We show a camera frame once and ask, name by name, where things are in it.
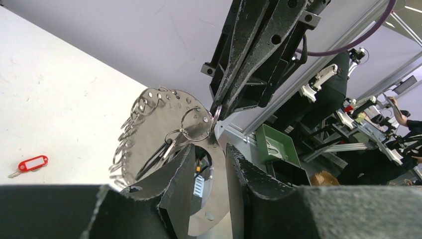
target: green tray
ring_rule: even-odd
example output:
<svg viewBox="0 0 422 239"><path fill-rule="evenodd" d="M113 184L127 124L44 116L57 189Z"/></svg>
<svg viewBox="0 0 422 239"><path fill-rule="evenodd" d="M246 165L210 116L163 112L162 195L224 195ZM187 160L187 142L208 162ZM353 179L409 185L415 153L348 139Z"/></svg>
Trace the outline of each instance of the green tray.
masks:
<svg viewBox="0 0 422 239"><path fill-rule="evenodd" d="M301 163L299 161L298 154L296 153L293 140L286 134L283 134L269 127L268 125L263 124L257 129L255 136L256 143L258 145L259 158L262 164L281 159L301 167ZM273 147L278 149L282 158L278 158L277 156L268 152L266 142L267 140Z"/></svg>

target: person's hand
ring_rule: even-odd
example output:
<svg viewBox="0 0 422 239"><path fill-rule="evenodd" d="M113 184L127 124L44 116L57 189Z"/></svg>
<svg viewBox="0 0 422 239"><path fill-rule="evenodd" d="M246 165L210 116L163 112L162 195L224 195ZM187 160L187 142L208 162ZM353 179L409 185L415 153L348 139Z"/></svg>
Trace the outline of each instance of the person's hand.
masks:
<svg viewBox="0 0 422 239"><path fill-rule="evenodd" d="M412 158L416 159L418 161L418 164L422 163L422 157L412 156Z"/></svg>
<svg viewBox="0 0 422 239"><path fill-rule="evenodd" d="M397 105L397 100L396 98L392 97L392 96L388 96L388 98L393 102L393 104Z"/></svg>

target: ceiling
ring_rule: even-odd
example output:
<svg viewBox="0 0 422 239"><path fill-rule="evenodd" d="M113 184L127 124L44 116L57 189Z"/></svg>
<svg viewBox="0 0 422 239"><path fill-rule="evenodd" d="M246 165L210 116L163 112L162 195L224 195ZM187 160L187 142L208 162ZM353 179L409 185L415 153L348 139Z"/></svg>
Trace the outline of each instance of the ceiling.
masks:
<svg viewBox="0 0 422 239"><path fill-rule="evenodd" d="M395 13L419 36L419 38L422 38L422 0L397 0ZM413 40L410 34L408 34L392 16L389 16L383 25Z"/></svg>

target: red key tag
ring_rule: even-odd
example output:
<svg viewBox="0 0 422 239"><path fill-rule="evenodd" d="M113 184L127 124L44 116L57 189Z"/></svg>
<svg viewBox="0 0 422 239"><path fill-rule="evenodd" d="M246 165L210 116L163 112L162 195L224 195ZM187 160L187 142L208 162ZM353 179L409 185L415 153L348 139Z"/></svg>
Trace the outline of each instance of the red key tag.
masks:
<svg viewBox="0 0 422 239"><path fill-rule="evenodd" d="M40 155L34 158L27 159L25 161L22 161L18 165L18 169L20 172L28 172L35 170L37 168L43 167L47 165L48 158L47 156Z"/></svg>

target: metal plate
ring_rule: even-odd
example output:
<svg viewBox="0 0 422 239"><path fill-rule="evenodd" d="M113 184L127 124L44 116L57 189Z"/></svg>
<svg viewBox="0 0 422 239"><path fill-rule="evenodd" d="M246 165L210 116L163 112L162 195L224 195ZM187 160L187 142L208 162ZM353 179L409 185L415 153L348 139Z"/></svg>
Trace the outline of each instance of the metal plate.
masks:
<svg viewBox="0 0 422 239"><path fill-rule="evenodd" d="M125 122L122 126L125 132L119 138L121 150L118 149L120 153L117 151L117 158L122 159L121 172L124 181L127 185L135 183L134 176L164 143L166 136L177 138L177 144L193 143L205 149L212 161L212 179L209 180L217 186L212 187L208 197L204 195L204 200L208 198L207 202L190 217L189 235L200 236L214 227L229 211L225 155L215 135L209 134L212 118L206 108L186 92L149 88L139 99L140 106L134 107L137 113L132 115L135 120L129 118ZM182 121L188 137L196 139L195 141L186 140L182 133L168 135L169 132L181 129ZM172 153L183 146L174 147ZM153 168L142 178L160 166Z"/></svg>

